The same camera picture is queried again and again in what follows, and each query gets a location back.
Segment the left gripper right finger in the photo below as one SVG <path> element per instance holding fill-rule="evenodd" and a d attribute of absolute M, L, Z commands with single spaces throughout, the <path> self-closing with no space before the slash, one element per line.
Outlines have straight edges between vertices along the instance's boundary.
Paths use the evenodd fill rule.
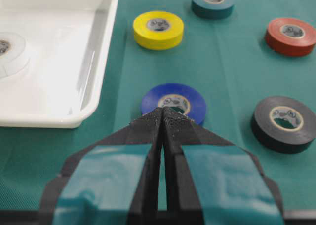
<path fill-rule="evenodd" d="M 167 208 L 179 225 L 281 225 L 277 184 L 256 156 L 162 110 Z"/>

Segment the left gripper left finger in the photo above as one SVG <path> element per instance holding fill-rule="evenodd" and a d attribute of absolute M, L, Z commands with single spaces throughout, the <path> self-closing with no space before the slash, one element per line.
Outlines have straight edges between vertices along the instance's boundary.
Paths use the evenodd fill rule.
<path fill-rule="evenodd" d="M 41 225 L 148 225 L 156 215 L 162 109 L 69 156 L 45 188 Z"/>

